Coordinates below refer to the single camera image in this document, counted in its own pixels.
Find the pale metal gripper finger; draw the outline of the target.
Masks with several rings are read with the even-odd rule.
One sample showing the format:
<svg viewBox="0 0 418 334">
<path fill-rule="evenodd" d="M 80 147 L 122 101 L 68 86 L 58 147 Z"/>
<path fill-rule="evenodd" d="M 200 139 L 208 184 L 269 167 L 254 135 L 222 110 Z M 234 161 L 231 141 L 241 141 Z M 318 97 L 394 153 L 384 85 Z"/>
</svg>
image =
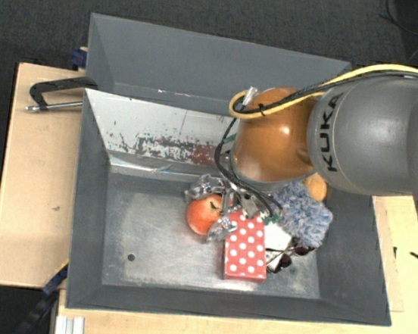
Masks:
<svg viewBox="0 0 418 334">
<path fill-rule="evenodd" d="M 213 194 L 222 192 L 223 181 L 219 177 L 202 174 L 183 192 L 186 202 L 209 198 Z"/>
<path fill-rule="evenodd" d="M 237 222 L 230 220 L 227 216 L 221 217 L 210 227 L 207 233 L 207 242 L 222 241 L 238 229 Z"/>
</svg>

